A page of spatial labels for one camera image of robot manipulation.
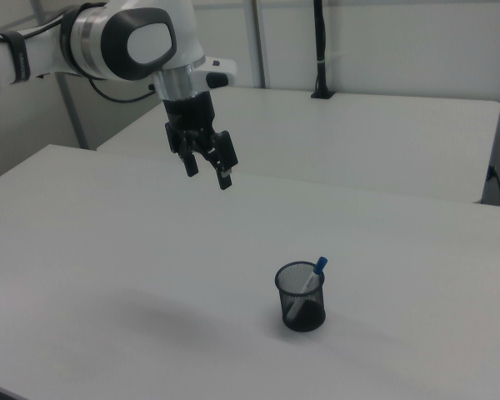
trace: robotic arm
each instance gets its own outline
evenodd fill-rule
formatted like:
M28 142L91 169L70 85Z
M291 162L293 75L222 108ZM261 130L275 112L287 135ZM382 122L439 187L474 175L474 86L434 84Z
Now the robotic arm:
M215 132L209 91L232 85L235 62L205 57L190 0L111 0L70 7L42 27L0 33L0 88L47 73L92 80L152 77L167 111L168 141L189 177L194 153L231 186L238 163L227 131Z

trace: black pole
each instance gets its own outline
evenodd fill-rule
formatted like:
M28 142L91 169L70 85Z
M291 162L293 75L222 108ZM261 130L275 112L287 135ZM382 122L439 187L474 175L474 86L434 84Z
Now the black pole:
M326 27L324 26L323 0L313 0L315 11L315 38L317 40L317 88L312 98L330 98L334 92L326 84Z

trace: table surface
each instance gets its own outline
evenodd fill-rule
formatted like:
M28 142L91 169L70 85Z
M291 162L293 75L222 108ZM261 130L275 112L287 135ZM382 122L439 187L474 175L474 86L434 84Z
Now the table surface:
M214 126L231 133L237 151L236 174L465 203L482 198L497 102L359 94L316 100L309 92L239 87L211 94ZM158 106L98 150L179 161L166 121Z
M43 399L500 399L500 207L47 147L0 177L0 387ZM329 259L326 322L274 275Z

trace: black cable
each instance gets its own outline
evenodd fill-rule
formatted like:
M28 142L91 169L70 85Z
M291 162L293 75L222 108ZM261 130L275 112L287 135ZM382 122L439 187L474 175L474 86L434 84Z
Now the black cable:
M57 15L55 17L56 20L54 22L50 22L48 25L45 25L36 31L30 32L27 35L24 35L24 39L33 38L34 36L40 35L41 33L45 33L46 31L49 31L50 29L57 27L58 25L61 24L61 18L59 18L59 17L61 17L62 15L63 15L63 13L60 15ZM7 42L8 41L6 39L4 39L3 37L0 37L0 43L7 43Z
M113 97L109 97L106 93L102 92L98 87L97 85L94 84L94 81L92 79L89 79L89 83L91 83L91 87L94 89L94 91L96 93L98 93L100 96L102 96L103 98L105 98L106 100L109 100L110 102L114 102L114 103L120 103L120 104L128 104L128 103L135 103L135 102L139 102L141 100L144 100L145 98L149 98L150 96L152 96L156 91L155 90L152 90L146 94L143 94L142 96L139 96L139 97L135 97L135 98L130 98L130 99L127 99L127 100L121 100L119 98L113 98Z
M498 192L500 193L500 177L498 176L498 173L496 171L493 171L492 172L492 177L497 179Z

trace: cable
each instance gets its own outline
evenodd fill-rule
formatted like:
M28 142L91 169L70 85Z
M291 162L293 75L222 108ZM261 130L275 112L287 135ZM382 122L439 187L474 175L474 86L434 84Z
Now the cable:
M500 177L498 176L497 168L494 165L489 165L489 168L487 169L487 177L486 177L485 181L489 182L492 178L497 179L498 193L500 194Z
M139 102L141 100L144 100L145 98L149 98L150 96L152 96L156 91L155 90L151 90L150 92L146 93L146 94L143 94L142 96L139 96L139 97L135 97L135 98L130 98L130 99L127 99L127 100L121 100L119 98L113 98L113 97L109 97L106 93L102 92L98 87L97 85L94 84L94 81L92 79L89 79L89 83L91 83L91 87L94 89L94 91L96 93L98 93L100 96L102 96L103 98L105 98L106 100L109 100L110 102L114 102L114 103L120 103L120 104L128 104L128 103L135 103L135 102Z
M24 35L24 39L29 39L29 38L33 38L34 36L37 36L37 35L40 35L41 33L45 33L46 31L49 31L50 29L52 28L55 28L57 26L59 26L61 24L61 16L64 14L64 12L62 12L61 14L57 15L54 19L55 21L53 22L50 22L48 25L45 25L43 27L41 27L40 29L36 30L36 31L33 31L33 32L30 32L26 35ZM4 39L3 37L0 37L0 43L7 43L8 41L6 39Z
M492 172L492 177L497 179L497 184L498 184L498 192L500 193L500 177L498 176L498 173L496 170Z

